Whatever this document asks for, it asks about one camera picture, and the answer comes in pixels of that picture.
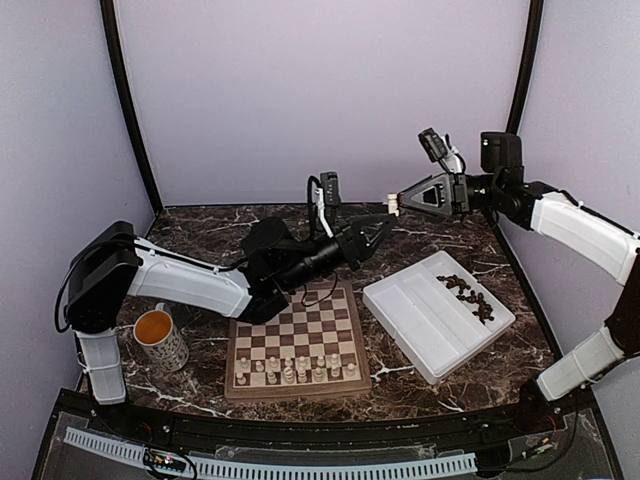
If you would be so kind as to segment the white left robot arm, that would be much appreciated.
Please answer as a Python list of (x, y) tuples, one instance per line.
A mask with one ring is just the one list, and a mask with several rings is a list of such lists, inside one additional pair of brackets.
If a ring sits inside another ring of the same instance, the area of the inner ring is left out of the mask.
[(357, 216), (298, 240), (282, 219), (265, 218), (242, 240), (243, 258), (223, 267), (163, 249), (136, 236), (132, 224), (116, 221), (70, 262), (54, 326), (74, 332), (103, 421), (120, 436), (131, 436), (141, 427), (141, 415), (126, 402), (115, 333), (126, 297), (163, 299), (263, 324), (284, 310), (286, 295), (340, 267), (358, 270), (396, 222), (393, 214)]

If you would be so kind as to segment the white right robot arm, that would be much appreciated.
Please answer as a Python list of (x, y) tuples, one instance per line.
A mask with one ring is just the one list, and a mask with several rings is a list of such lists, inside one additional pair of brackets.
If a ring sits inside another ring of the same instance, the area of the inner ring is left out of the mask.
[(480, 175), (448, 137), (428, 128), (418, 140), (429, 160), (442, 169), (401, 191), (400, 207), (439, 216), (496, 212), (521, 228), (551, 238), (608, 273), (623, 290), (603, 327), (544, 370), (524, 388), (527, 397), (510, 413), (521, 434), (534, 432), (549, 416), (549, 405), (572, 390), (639, 354), (639, 236), (603, 217), (565, 190), (524, 178), (519, 136), (484, 132), (480, 136)]

